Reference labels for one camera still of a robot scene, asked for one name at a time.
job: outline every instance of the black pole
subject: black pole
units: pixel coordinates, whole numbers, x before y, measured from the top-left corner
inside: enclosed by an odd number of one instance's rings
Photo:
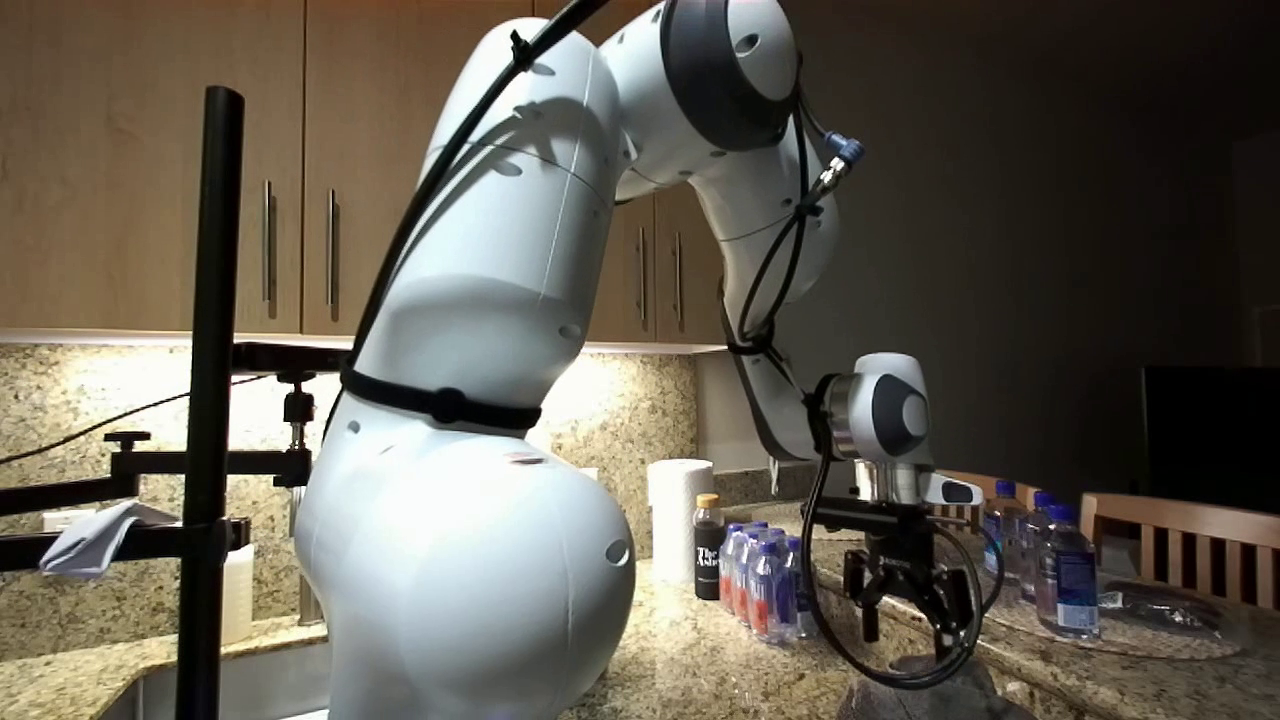
[[[214,720],[243,96],[205,87],[175,716]]]

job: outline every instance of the kitchen counter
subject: kitchen counter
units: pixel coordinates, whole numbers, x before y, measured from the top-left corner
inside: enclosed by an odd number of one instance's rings
[[[1098,652],[986,622],[978,657],[994,686],[1034,716],[1274,716],[1280,622],[1243,612],[1248,646],[1216,662]],[[258,622],[226,652],[324,641],[324,627]],[[88,720],[150,664],[172,664],[172,638],[0,664],[0,720]],[[680,716],[836,716],[854,674],[820,641],[768,650],[744,641],[718,606],[662,587],[638,563],[634,607],[602,679],[562,720]]]

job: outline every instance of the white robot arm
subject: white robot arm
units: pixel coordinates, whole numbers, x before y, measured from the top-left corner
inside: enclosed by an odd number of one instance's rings
[[[616,202],[696,188],[774,455],[929,462],[915,363],[872,358],[802,398],[770,348],[774,308],[826,266],[826,188],[854,161],[795,114],[785,12],[670,0],[595,47],[573,32],[592,8],[508,20],[477,46],[371,290],[294,518],[331,641],[331,720],[555,716],[606,664],[634,583],[630,534],[592,477],[524,433],[584,346]],[[885,498],[806,518],[872,537],[854,587],[867,618],[899,594],[940,646],[971,652],[975,624],[937,594],[921,548],[925,511]]]

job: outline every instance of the black strap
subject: black strap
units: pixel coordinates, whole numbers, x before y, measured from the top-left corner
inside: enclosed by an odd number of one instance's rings
[[[345,389],[371,406],[428,412],[434,425],[485,425],[485,429],[524,433],[539,422],[539,410],[481,406],[481,402],[469,402],[460,389],[425,392],[425,389],[362,375],[357,367],[345,367]]]

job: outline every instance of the granite backsplash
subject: granite backsplash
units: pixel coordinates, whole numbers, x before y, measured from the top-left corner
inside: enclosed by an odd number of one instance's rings
[[[63,439],[95,422],[180,398],[187,389],[187,346],[0,346],[0,455]],[[285,450],[285,383],[271,375],[232,392],[232,450]],[[335,381],[315,375],[324,422]],[[0,489],[88,480],[108,473],[108,429],[143,429],[143,450],[185,450],[187,406],[172,402],[88,437],[0,465]],[[696,371],[687,358],[589,352],[542,406],[533,439],[595,467],[622,503],[638,557],[646,557],[645,465],[696,451]],[[148,477],[143,503],[180,511],[180,480]],[[258,477],[232,477],[226,518],[251,519],[256,618],[294,612],[294,557],[286,542],[286,491]],[[0,518],[0,537],[41,534],[41,518]],[[51,579],[0,574],[0,662],[82,646],[117,646],[175,627],[175,562],[110,563],[104,579]]]

